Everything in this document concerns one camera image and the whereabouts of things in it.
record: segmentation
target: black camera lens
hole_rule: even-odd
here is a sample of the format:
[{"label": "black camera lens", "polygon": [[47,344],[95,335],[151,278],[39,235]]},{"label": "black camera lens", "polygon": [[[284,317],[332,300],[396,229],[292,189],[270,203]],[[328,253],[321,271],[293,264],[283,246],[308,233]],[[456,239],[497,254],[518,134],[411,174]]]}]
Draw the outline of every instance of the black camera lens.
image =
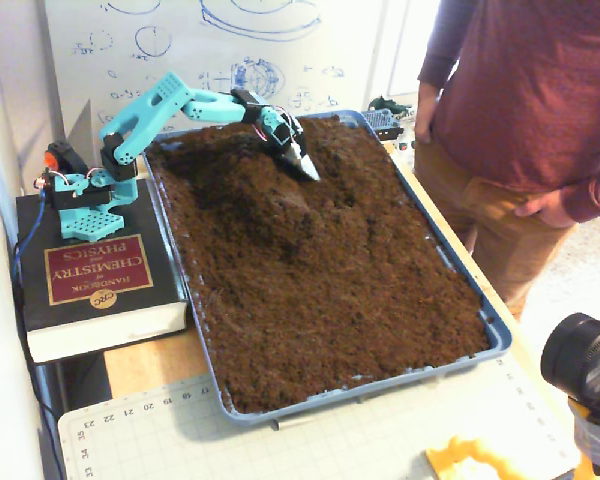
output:
[{"label": "black camera lens", "polygon": [[560,322],[542,352],[540,373],[581,405],[600,407],[600,321],[574,313]]}]

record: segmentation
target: soil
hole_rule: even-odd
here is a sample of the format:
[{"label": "soil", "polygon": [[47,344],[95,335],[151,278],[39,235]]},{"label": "soil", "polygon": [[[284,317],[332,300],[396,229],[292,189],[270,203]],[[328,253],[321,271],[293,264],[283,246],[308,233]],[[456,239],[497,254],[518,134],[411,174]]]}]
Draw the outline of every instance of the soil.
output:
[{"label": "soil", "polygon": [[334,117],[300,122],[320,182],[242,124],[148,151],[218,384],[241,413],[489,348],[478,295],[425,238],[384,148]]}]

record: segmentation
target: red component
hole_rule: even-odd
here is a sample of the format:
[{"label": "red component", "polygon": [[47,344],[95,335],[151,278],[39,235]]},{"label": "red component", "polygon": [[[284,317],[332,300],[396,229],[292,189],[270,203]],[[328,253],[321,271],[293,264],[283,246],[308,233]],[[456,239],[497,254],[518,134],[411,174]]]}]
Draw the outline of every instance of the red component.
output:
[{"label": "red component", "polygon": [[58,159],[48,150],[44,153],[44,164],[51,170],[58,170]]}]

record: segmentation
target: maroon long-sleeve shirt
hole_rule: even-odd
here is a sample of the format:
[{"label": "maroon long-sleeve shirt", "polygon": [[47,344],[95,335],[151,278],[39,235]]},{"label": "maroon long-sleeve shirt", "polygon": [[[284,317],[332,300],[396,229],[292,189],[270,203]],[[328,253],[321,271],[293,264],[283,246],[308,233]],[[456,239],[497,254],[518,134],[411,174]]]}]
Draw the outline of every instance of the maroon long-sleeve shirt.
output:
[{"label": "maroon long-sleeve shirt", "polygon": [[600,0],[442,0],[419,79],[460,166],[600,216]]}]

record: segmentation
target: blue plastic tray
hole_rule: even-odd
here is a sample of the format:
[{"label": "blue plastic tray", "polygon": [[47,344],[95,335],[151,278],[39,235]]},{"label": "blue plastic tray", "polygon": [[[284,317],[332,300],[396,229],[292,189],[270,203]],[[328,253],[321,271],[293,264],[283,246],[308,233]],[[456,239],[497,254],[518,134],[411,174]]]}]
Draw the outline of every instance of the blue plastic tray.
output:
[{"label": "blue plastic tray", "polygon": [[[373,129],[371,128],[371,126],[365,120],[365,118],[360,113],[352,111],[352,110],[341,110],[341,111],[335,111],[335,112],[329,112],[329,113],[319,113],[319,114],[307,115],[307,117],[325,118],[325,117],[331,117],[334,115],[339,116],[340,121],[345,123],[346,125],[350,126],[351,128],[364,128],[368,132],[370,132],[376,139],[378,138],[375,135],[375,133],[373,132]],[[186,132],[170,132],[167,134],[162,134],[162,135],[159,135],[158,137],[156,137],[156,141],[160,142],[167,138],[182,135],[183,133],[186,133]],[[153,174],[151,173],[151,166],[149,165],[149,162],[146,161],[146,157],[145,157],[145,163],[147,164],[149,176],[153,179]],[[405,370],[404,374],[399,375],[397,377],[392,377],[392,378],[388,378],[385,380],[379,380],[379,381],[376,381],[373,383],[361,385],[359,387],[355,387],[355,388],[351,388],[351,389],[347,389],[346,386],[343,386],[342,389],[332,390],[332,391],[328,391],[325,393],[321,393],[319,395],[309,397],[304,402],[297,403],[295,405],[291,405],[288,407],[284,407],[279,410],[273,410],[273,411],[262,412],[262,413],[247,413],[247,414],[239,413],[235,409],[227,410],[222,401],[222,396],[225,395],[225,396],[227,396],[227,398],[229,400],[228,403],[230,403],[230,396],[229,396],[228,392],[226,392],[226,391],[222,392],[218,386],[216,376],[214,373],[214,369],[213,369],[213,364],[211,363],[211,358],[209,357],[209,352],[207,350],[207,340],[205,339],[205,336],[203,334],[203,330],[205,329],[206,325],[204,324],[204,320],[203,320],[204,314],[200,311],[201,303],[200,303],[199,295],[197,294],[197,292],[191,292],[189,289],[188,283],[187,283],[187,292],[189,295],[189,300],[192,305],[193,317],[195,319],[196,327],[198,330],[198,335],[200,336],[200,341],[201,341],[203,349],[204,349],[207,366],[209,367],[209,371],[211,372],[211,377],[213,379],[213,385],[215,388],[215,394],[218,398],[218,401],[220,402],[223,413],[226,414],[226,416],[227,416],[227,418],[229,418],[229,420],[231,420],[232,422],[237,423],[239,425],[243,425],[243,426],[255,425],[255,424],[268,422],[268,421],[279,421],[288,415],[297,414],[299,412],[306,411],[309,409],[323,407],[327,404],[340,402],[340,401],[351,399],[351,398],[363,397],[363,396],[369,395],[371,393],[377,393],[382,390],[387,390],[387,389],[390,389],[390,388],[393,388],[396,386],[408,384],[411,382],[415,382],[417,380],[422,380],[427,377],[443,376],[449,372],[466,369],[466,368],[475,366],[479,362],[484,362],[485,360],[490,360],[490,359],[499,357],[499,356],[503,355],[509,349],[509,347],[511,346],[511,342],[512,342],[512,336],[511,336],[511,332],[509,331],[508,327],[505,325],[502,318],[498,315],[498,313],[496,312],[495,308],[493,307],[493,305],[491,304],[489,299],[486,297],[486,295],[484,295],[484,292],[482,292],[482,290],[476,283],[473,276],[467,270],[466,266],[460,261],[460,258],[458,257],[456,252],[449,246],[449,243],[448,243],[446,237],[442,234],[442,232],[440,231],[438,226],[435,225],[431,221],[432,219],[431,219],[430,213],[428,211],[426,211],[426,209],[424,209],[420,199],[413,192],[413,190],[407,183],[406,179],[402,175],[400,175],[400,178],[401,178],[402,183],[405,186],[409,196],[416,202],[420,211],[422,211],[430,221],[430,226],[432,226],[432,229],[431,229],[431,233],[428,236],[428,238],[430,238],[432,242],[435,242],[437,244],[436,249],[438,250],[438,253],[440,254],[440,257],[441,257],[440,261],[444,262],[447,265],[447,267],[449,267],[457,272],[462,273],[469,281],[469,284],[471,285],[471,287],[476,292],[478,292],[478,294],[481,296],[482,308],[478,312],[476,312],[476,314],[478,314],[480,316],[480,318],[482,319],[482,321],[485,324],[485,329],[487,332],[487,336],[489,338],[491,348],[489,350],[485,350],[483,352],[477,352],[475,354],[475,356],[473,356],[472,358],[470,358],[470,357],[459,358],[454,363],[451,363],[449,365],[444,365],[444,366],[440,366],[440,367],[436,367],[436,368],[434,368],[434,367],[425,367],[422,369],[410,369],[409,368],[409,369]],[[178,263],[178,267],[180,268],[182,275],[184,277],[186,277],[186,273],[185,273],[184,269],[182,268],[182,262],[180,261],[180,255],[178,253],[178,249],[175,248],[176,243],[174,241],[174,237],[171,232],[171,228],[169,227],[169,224],[167,222],[168,217],[167,217],[166,211],[164,209],[162,197],[157,192],[157,188],[160,188],[160,186],[156,185],[155,180],[152,182],[148,182],[148,184],[152,186],[151,193],[154,198],[154,203],[156,204],[156,206],[162,213],[162,218],[159,220],[160,220],[163,228],[166,230],[169,238],[171,239],[172,245],[174,246],[174,251],[175,251],[175,254],[177,257],[176,261]]]}]

